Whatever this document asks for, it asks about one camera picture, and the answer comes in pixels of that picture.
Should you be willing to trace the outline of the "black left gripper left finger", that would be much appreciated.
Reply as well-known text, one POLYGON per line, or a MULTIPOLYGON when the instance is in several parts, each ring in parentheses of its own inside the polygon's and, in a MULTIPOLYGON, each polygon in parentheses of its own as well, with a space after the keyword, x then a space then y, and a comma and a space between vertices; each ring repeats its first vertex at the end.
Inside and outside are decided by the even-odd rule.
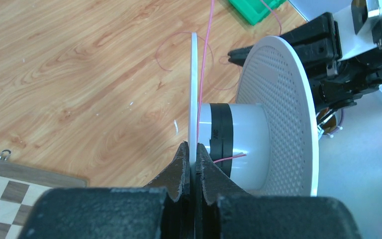
POLYGON ((167 197, 161 221, 161 238, 187 239, 191 216, 189 146, 182 142, 173 158, 146 187, 165 188, 167 197))

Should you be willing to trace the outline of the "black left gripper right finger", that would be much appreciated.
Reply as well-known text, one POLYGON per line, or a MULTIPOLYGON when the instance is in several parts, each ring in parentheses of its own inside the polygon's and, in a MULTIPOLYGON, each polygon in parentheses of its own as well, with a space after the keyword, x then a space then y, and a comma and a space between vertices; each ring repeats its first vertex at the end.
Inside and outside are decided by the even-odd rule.
POLYGON ((194 237, 230 238, 227 230, 239 212, 236 196, 245 192, 216 166, 203 144, 197 145, 196 152, 194 237))

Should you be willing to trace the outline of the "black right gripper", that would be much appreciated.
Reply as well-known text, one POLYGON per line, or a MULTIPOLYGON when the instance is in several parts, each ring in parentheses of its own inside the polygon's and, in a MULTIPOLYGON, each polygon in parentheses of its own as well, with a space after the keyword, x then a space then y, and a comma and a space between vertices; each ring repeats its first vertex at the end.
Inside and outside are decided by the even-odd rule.
MULTIPOLYGON (((343 76, 338 66, 342 51, 332 13, 323 13, 290 31, 289 43, 304 67, 316 109, 344 109, 356 105, 353 95, 339 82, 339 77, 343 76)), ((228 62, 244 66, 252 48, 229 51, 228 62)))

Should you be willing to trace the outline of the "white plastic cable spool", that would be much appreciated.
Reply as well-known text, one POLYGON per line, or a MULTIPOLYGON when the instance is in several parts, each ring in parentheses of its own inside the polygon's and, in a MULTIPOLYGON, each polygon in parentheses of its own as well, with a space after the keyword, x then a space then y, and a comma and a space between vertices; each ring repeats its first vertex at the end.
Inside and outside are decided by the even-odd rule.
POLYGON ((191 37, 188 143, 197 145, 225 176, 247 192, 316 196, 319 144, 309 82, 295 50, 267 36, 250 50, 236 102, 200 103, 197 36, 191 37))

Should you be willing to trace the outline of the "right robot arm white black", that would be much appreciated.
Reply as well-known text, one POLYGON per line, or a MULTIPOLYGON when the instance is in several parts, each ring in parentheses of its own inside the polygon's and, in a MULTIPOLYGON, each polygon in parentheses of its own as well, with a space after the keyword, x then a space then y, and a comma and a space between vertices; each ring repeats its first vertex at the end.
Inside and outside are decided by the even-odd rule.
POLYGON ((280 35, 297 53, 306 72, 316 112, 355 106, 355 100, 382 84, 382 47, 340 61, 344 24, 332 13, 280 35))

